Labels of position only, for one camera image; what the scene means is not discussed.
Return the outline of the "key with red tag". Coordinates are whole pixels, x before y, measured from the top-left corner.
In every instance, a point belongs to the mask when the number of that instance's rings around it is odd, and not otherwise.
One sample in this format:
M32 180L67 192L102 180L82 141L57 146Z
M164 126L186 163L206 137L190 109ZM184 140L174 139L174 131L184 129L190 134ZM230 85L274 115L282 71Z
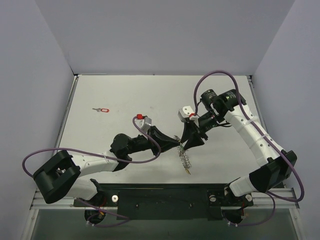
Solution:
M92 108L96 112L101 112L101 113L109 113L110 110L108 108Z

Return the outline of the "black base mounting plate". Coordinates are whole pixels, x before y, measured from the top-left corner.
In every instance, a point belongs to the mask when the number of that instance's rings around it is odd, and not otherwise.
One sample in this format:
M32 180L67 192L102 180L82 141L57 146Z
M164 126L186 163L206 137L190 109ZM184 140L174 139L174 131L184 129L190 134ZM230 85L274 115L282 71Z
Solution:
M89 204L116 210L118 220L221 220L238 222L251 195L233 197L223 183L102 183Z

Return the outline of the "silver metal keyring disc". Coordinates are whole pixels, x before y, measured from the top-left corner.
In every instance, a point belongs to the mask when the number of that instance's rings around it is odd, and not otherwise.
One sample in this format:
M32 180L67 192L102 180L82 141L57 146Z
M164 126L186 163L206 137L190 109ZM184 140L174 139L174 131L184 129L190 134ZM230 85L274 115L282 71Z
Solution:
M181 139L177 135L174 135L173 137L180 143L180 145L182 144ZM190 169L192 168L192 164L190 162L189 156L186 154L185 150L181 149L180 145L177 147L178 156L180 158L180 161L182 162L183 168L189 169L190 171Z

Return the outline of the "aluminium frame rail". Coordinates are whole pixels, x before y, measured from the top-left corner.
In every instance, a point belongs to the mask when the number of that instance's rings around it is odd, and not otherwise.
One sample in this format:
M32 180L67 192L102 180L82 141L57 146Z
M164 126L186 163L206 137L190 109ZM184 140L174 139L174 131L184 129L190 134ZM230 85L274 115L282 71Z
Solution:
M273 188L272 192L276 195L281 195L285 198L293 199L295 192L292 188ZM273 201L270 196L264 193L254 192L251 194L253 206L249 206L247 209L272 209ZM298 202L290 202L273 196L275 207L277 209L299 209ZM36 190L30 210L71 210L71 209L90 209L85 205L74 206L74 199L72 197L65 197L55 203L47 204L42 197L39 190Z

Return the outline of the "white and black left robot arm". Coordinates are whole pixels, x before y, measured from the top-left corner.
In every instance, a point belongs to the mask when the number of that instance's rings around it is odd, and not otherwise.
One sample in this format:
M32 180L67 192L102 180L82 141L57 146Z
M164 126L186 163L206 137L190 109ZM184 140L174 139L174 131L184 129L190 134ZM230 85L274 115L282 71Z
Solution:
M123 170L132 161L129 155L133 153L151 150L154 156L158 156L180 145L178 140L163 134L155 126L151 126L147 134L134 138L117 134L110 146L115 157L87 153L71 155L68 150L58 151L35 171L32 178L47 204L74 197L97 206L103 200L103 193L96 181L85 180L83 176Z

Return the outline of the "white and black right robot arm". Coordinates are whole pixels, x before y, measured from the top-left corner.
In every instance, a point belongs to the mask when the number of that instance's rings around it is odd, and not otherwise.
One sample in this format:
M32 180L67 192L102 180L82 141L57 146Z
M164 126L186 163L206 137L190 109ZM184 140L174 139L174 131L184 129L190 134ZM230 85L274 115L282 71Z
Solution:
M220 95L209 89L201 95L200 102L207 110L200 117L196 116L190 106L184 106L178 111L178 117L184 123L180 140L184 144L183 149L204 145L208 139L206 133L221 127L225 121L241 136L259 166L226 186L223 192L226 203L234 205L242 196L254 191L265 193L291 175L291 167L297 161L296 154L292 150L285 151L270 137L250 111L246 100L243 97L237 98L235 89Z

